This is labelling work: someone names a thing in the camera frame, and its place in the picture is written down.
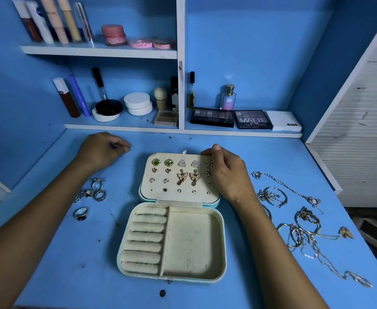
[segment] blue desk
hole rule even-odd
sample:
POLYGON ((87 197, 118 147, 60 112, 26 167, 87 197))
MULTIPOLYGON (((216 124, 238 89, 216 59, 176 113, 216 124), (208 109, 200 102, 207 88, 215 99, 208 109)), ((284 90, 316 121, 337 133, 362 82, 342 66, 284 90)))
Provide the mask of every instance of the blue desk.
MULTIPOLYGON (((67 130, 0 205, 0 223, 46 187, 75 156, 90 133, 93 131, 67 130)), ((225 200, 217 207, 224 217, 227 245, 227 272, 220 282, 167 284, 126 277, 116 267, 116 254, 126 222, 132 208, 140 203, 138 188, 148 156, 154 152, 181 153, 183 150, 196 154, 217 142, 240 155, 249 173, 267 172, 304 195, 320 198, 325 214, 320 215, 315 209, 314 212, 321 220, 323 234, 337 234, 341 226, 351 230, 354 240, 319 238, 318 245, 341 273, 345 270, 359 273, 371 281, 373 289, 352 279, 338 278, 318 260, 308 259, 299 251, 294 252, 294 256, 332 309, 377 308, 377 261, 301 140, 113 133, 129 141, 132 149, 112 167, 94 176, 106 180, 106 200, 98 203, 82 199, 72 205, 16 304, 78 309, 262 307, 252 256, 235 214, 225 200), (72 214, 82 206, 89 208, 89 216, 78 222, 72 214), (159 296, 162 289, 166 291, 163 298, 159 296)), ((252 179, 252 182, 256 190, 280 187, 267 177, 252 179)), ((275 225, 293 223, 295 212, 302 206, 311 209, 304 199, 283 190, 289 197, 287 205, 276 208, 266 204, 275 225)))

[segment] jewelry box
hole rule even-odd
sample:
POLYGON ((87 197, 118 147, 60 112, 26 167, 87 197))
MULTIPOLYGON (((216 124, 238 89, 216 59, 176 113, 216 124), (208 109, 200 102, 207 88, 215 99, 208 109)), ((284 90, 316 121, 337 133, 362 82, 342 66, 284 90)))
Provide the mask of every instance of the jewelry box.
POLYGON ((225 274, 221 195, 210 156, 156 153, 146 162, 139 193, 117 254, 127 276, 215 283, 225 274))

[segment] hand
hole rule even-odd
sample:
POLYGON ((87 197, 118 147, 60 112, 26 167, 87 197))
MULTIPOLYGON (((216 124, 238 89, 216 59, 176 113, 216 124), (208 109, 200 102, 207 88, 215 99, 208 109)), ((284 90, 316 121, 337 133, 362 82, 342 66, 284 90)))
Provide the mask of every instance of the hand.
POLYGON ((251 201, 258 201, 248 176, 246 164, 232 152, 214 144, 201 152, 213 157, 213 178, 217 189, 234 207, 251 201))
POLYGON ((127 153, 130 147, 131 145, 122 138, 108 132, 100 132, 86 138, 74 160, 96 172, 110 166, 117 158, 127 153))

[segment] pink makeup compact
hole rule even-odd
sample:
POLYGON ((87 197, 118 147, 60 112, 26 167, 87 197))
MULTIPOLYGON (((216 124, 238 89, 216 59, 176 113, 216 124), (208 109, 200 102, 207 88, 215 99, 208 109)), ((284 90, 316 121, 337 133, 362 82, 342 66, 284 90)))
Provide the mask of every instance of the pink makeup compact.
POLYGON ((171 48, 174 45, 173 39, 156 39, 153 41, 153 47, 160 48, 162 50, 171 48))
POLYGON ((127 43, 122 25, 103 25, 101 31, 103 31, 104 41, 108 46, 119 46, 127 43))
POLYGON ((130 39, 128 45, 132 48, 152 48, 153 41, 150 38, 130 39))

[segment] black box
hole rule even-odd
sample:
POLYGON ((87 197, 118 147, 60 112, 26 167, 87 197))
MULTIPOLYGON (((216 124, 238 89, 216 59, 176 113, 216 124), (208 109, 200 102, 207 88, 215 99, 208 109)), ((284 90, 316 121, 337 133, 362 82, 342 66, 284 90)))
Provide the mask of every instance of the black box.
POLYGON ((198 108, 192 110, 192 124, 234 128, 234 113, 231 110, 198 108))
POLYGON ((235 110, 239 129, 272 129, 273 125, 262 110, 235 110))

